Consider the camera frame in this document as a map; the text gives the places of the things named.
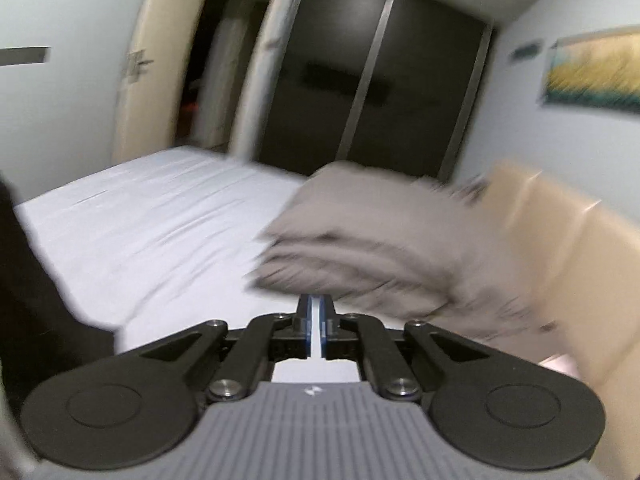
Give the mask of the framed yellow green painting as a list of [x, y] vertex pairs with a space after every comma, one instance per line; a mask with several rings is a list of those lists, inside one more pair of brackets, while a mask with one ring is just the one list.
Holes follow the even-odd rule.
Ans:
[[542, 80], [544, 104], [639, 113], [639, 27], [556, 40]]

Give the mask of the white bed sheet mattress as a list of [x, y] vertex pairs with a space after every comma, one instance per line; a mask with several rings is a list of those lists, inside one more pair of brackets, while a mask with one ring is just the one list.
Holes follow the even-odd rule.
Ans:
[[122, 353], [208, 320], [241, 328], [296, 297], [255, 286], [260, 234], [296, 174], [173, 148], [19, 203], [18, 221], [66, 307]]

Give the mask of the grey wall plate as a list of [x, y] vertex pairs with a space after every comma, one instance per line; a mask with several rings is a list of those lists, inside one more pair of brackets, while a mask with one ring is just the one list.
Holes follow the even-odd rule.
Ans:
[[0, 50], [0, 66], [41, 64], [48, 60], [49, 47], [18, 47]]

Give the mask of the beige padded headboard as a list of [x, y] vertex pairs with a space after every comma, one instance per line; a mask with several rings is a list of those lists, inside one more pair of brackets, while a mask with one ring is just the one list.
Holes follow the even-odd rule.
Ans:
[[639, 475], [639, 228], [540, 170], [499, 162], [480, 204], [533, 274], [545, 318], [564, 333], [580, 378], [600, 396], [593, 463]]

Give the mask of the black garment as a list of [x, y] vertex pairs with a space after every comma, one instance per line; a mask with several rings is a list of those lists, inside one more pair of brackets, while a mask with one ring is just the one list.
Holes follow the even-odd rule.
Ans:
[[1, 187], [1, 375], [17, 415], [52, 376], [115, 354], [115, 335], [78, 321], [29, 245]]

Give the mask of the cream bedroom door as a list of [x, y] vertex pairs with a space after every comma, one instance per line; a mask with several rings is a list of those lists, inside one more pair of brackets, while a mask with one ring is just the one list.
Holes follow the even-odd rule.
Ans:
[[133, 84], [120, 87], [112, 162], [169, 148], [189, 50], [205, 0], [143, 0], [128, 54], [144, 49], [153, 63]]

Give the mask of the dark sliding wardrobe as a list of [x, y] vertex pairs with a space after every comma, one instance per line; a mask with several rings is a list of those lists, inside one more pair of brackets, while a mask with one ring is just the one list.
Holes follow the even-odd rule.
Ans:
[[258, 162], [449, 181], [491, 33], [438, 0], [299, 0]]

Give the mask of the grey folded duvet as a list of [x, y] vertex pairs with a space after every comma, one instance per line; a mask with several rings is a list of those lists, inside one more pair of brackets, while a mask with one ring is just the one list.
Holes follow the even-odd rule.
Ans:
[[431, 180], [331, 162], [260, 236], [268, 245], [253, 272], [259, 287], [423, 318], [529, 359], [558, 342], [500, 230]]

